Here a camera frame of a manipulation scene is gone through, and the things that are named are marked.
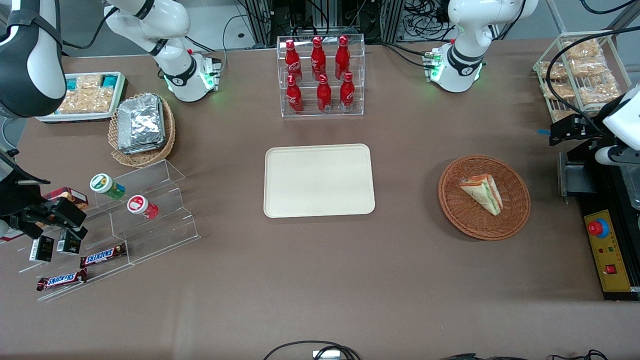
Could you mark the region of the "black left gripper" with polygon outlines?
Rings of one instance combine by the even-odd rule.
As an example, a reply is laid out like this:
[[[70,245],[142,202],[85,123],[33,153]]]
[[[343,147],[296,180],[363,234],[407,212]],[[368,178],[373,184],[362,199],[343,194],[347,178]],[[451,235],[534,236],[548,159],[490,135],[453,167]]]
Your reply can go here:
[[[567,128],[550,128],[549,146],[579,139],[589,141],[592,147],[608,145],[608,130],[604,125],[605,114],[569,115],[564,118]]]

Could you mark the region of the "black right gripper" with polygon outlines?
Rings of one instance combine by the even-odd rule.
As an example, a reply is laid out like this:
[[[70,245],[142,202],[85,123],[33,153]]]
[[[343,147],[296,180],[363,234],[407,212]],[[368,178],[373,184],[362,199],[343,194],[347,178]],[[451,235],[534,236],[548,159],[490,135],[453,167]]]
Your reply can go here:
[[[45,199],[41,185],[51,182],[23,170],[7,153],[1,155],[1,220],[30,239],[39,239],[44,230],[36,223],[64,228],[61,240],[81,242],[88,230],[82,227],[86,214],[67,198]]]

